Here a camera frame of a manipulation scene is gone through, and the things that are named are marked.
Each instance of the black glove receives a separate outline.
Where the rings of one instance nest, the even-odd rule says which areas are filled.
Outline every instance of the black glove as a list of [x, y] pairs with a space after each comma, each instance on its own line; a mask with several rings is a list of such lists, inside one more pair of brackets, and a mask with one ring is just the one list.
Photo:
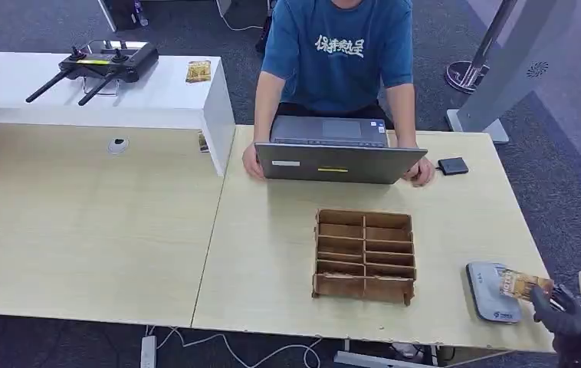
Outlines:
[[555, 337], [577, 337], [581, 334], [581, 306], [575, 297], [565, 288], [555, 293], [557, 301], [566, 311], [554, 310], [550, 299], [543, 289], [536, 285], [530, 291], [530, 300], [534, 305], [534, 320], [543, 322], [548, 331]]

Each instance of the router logo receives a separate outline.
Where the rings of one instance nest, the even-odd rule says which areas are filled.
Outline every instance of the router logo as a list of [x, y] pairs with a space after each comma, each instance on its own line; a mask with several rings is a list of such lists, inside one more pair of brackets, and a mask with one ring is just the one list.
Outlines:
[[530, 65], [530, 68], [527, 69], [527, 77], [528, 78], [538, 78], [544, 75], [550, 65], [546, 61], [537, 61], [536, 63]]
[[501, 320], [511, 320], [512, 317], [511, 313], [494, 312], [494, 318], [499, 318]]

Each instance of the blue t-shirt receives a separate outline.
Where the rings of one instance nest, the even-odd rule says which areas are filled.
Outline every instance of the blue t-shirt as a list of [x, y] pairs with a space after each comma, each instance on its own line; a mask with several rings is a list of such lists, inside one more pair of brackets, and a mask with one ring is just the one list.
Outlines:
[[285, 79], [282, 102], [348, 112], [387, 87], [412, 83], [411, 0], [279, 0], [261, 67]]

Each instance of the laptop touchpad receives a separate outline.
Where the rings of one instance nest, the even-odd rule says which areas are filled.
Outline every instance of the laptop touchpad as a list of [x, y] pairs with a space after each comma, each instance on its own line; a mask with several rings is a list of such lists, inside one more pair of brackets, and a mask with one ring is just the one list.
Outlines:
[[322, 120], [322, 135], [328, 138], [360, 138], [360, 122], [351, 120]]

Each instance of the cardboard compartment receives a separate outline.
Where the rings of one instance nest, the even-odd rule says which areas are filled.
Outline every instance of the cardboard compartment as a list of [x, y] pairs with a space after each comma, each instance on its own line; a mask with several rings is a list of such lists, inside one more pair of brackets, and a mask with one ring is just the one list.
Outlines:
[[317, 237], [317, 251], [328, 253], [344, 253], [363, 256], [363, 240], [352, 238], [337, 238], [331, 236]]
[[317, 222], [320, 224], [363, 226], [363, 213], [357, 211], [338, 211], [323, 209], [318, 212]]
[[318, 235], [363, 238], [363, 227], [354, 225], [320, 224]]
[[400, 228], [411, 231], [410, 216], [394, 213], [372, 213], [365, 214], [365, 226], [370, 228]]
[[365, 227], [365, 238], [369, 240], [388, 240], [391, 242], [410, 242], [410, 232], [401, 228]]
[[414, 267], [395, 266], [392, 264], [368, 263], [365, 265], [367, 276], [380, 276], [383, 278], [410, 278], [416, 279]]
[[316, 285], [313, 296], [319, 294], [334, 297], [363, 297], [364, 278], [345, 278], [330, 274], [316, 274], [313, 280]]
[[382, 265], [415, 267], [415, 256], [404, 253], [365, 250], [365, 262], [367, 264], [373, 263]]
[[317, 260], [316, 273], [318, 274], [342, 274], [351, 276], [363, 276], [365, 268], [362, 264], [342, 261]]
[[376, 241], [365, 240], [366, 251], [386, 251], [392, 253], [404, 253], [407, 255], [413, 254], [415, 251], [412, 248], [411, 241]]
[[313, 297], [410, 305], [417, 276], [409, 215], [321, 209]]
[[410, 305], [414, 296], [412, 280], [394, 280], [386, 278], [368, 278], [366, 280], [365, 299], [374, 301], [403, 302]]
[[330, 236], [317, 237], [317, 259], [326, 261], [345, 261], [363, 263], [363, 240], [352, 238], [336, 238]]

